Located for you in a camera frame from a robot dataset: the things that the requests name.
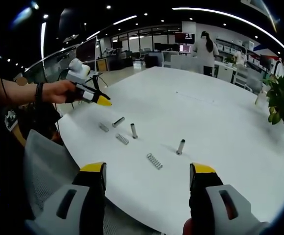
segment ceiling light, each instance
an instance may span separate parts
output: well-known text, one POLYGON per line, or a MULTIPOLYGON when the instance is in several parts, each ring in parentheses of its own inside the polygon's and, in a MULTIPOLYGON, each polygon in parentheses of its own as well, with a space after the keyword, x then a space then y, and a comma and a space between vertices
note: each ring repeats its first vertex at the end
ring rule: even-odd
POLYGON ((44 38, 45 38, 46 22, 42 24, 41 28, 41 58, 44 59, 44 38))
POLYGON ((211 9, 204 9, 204 8, 195 8, 195 7, 175 7, 175 8, 172 8, 172 10, 194 10, 194 11, 206 11, 206 12, 211 12, 211 13, 217 13, 217 14, 220 14, 220 15, 224 15, 224 16, 228 16, 228 17, 231 17, 231 18, 234 18, 236 20, 239 20, 239 21, 242 21, 246 24, 249 24, 253 27, 255 27, 256 29, 260 30, 261 32, 263 32, 264 34, 266 34, 267 36, 269 36, 270 38, 272 38, 276 43, 278 43, 281 47, 283 47, 284 49, 284 45, 276 38, 274 37, 272 34, 270 34, 269 32, 267 32, 266 30, 264 30, 263 28, 260 28, 259 26, 257 26, 256 24, 254 23, 251 23, 241 17, 238 17, 238 16, 235 16, 235 15, 231 15, 229 13, 225 13, 225 12, 221 12, 221 11, 216 11, 216 10, 211 10, 211 9))
POLYGON ((96 34, 99 34, 100 32, 101 32, 101 31, 97 31, 96 33, 92 34, 91 36, 89 36, 89 37, 87 38, 87 40, 90 39, 91 37, 94 37, 96 34))
POLYGON ((136 37, 130 37, 129 38, 130 40, 132 40, 132 39, 138 39, 138 36, 136 36, 136 37))
POLYGON ((38 10, 40 8, 39 5, 37 5, 35 2, 33 2, 32 5, 36 10, 38 10))
POLYGON ((128 20, 133 19, 133 18, 135 18, 135 17, 137 17, 137 16, 130 16, 130 17, 127 17, 127 18, 125 18, 125 19, 123 19, 123 20, 120 20, 120 21, 118 21, 118 22, 116 22, 116 23, 113 23, 113 25, 119 24, 119 23, 124 22, 124 21, 128 21, 128 20))

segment metal pin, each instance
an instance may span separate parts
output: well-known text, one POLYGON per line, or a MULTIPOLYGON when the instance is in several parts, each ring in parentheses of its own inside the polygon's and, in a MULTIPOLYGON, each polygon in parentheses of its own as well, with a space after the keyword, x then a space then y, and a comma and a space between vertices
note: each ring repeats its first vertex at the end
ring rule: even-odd
POLYGON ((104 124, 102 124, 102 123, 99 123, 98 124, 98 126, 99 126, 99 128, 101 128, 103 131, 105 131, 105 132, 108 132, 109 131, 109 129, 108 129, 108 127, 106 127, 104 124))
POLYGON ((132 137, 133 139, 137 139, 136 129, 134 123, 131 123, 132 137))
POLYGON ((120 123, 122 123, 124 121, 124 117, 120 118, 118 121, 116 121, 115 123, 112 124, 112 126, 114 128, 116 128, 120 123))
POLYGON ((176 151, 177 155, 181 155, 182 154, 182 150, 185 144, 185 140, 181 140, 180 145, 179 145, 179 149, 176 151))

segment spring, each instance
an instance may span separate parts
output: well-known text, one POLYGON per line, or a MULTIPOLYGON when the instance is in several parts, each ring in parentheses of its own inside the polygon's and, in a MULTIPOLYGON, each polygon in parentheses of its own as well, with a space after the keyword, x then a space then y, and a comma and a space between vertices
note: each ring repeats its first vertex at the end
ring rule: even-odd
POLYGON ((122 135, 120 135, 120 134, 117 134, 116 135, 116 138, 118 139, 118 140, 120 140, 122 143, 124 143, 125 145, 127 145, 128 143, 129 143, 129 140, 127 139, 127 138, 124 138, 122 135))
POLYGON ((148 160, 151 161, 151 163, 152 163, 158 170, 160 170, 160 169, 163 167, 163 165, 160 163, 160 161, 158 161, 157 158, 155 158, 152 153, 147 154, 146 157, 148 158, 148 160))

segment ceiling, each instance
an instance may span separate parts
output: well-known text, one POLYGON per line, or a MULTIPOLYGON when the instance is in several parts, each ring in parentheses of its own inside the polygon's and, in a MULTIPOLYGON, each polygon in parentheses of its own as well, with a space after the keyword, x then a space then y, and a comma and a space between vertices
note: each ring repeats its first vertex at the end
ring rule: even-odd
POLYGON ((248 7, 239 0, 179 0, 177 3, 155 3, 154 1, 65 1, 35 0, 39 9, 32 7, 32 2, 27 0, 9 1, 3 5, 0 2, 0 56, 1 66, 11 73, 20 72, 41 59, 41 24, 46 23, 44 55, 47 56, 63 47, 85 41, 97 31, 98 38, 114 36, 142 27, 164 24, 181 24, 182 21, 193 21, 225 28, 253 38, 258 36, 258 41, 270 50, 281 52, 284 49, 261 31, 236 19, 219 14, 198 11, 176 11, 173 7, 198 7, 226 12, 248 20, 265 29, 284 44, 284 0, 275 3, 266 3, 268 9, 276 20, 275 32, 268 17, 255 9, 248 7), (12 25, 15 17, 27 7, 31 7, 31 15, 22 22, 12 25), (137 15, 136 18, 113 25, 114 22, 137 15), (67 37, 73 37, 68 44, 64 42, 67 37))

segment human hand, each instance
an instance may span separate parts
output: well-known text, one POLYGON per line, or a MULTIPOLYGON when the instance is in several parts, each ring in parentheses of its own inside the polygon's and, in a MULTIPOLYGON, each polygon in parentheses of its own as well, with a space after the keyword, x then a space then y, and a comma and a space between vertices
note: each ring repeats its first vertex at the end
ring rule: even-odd
POLYGON ((42 98, 45 102, 62 104, 67 99, 67 92, 74 92, 75 90, 76 86, 68 80, 45 83, 43 85, 42 98))

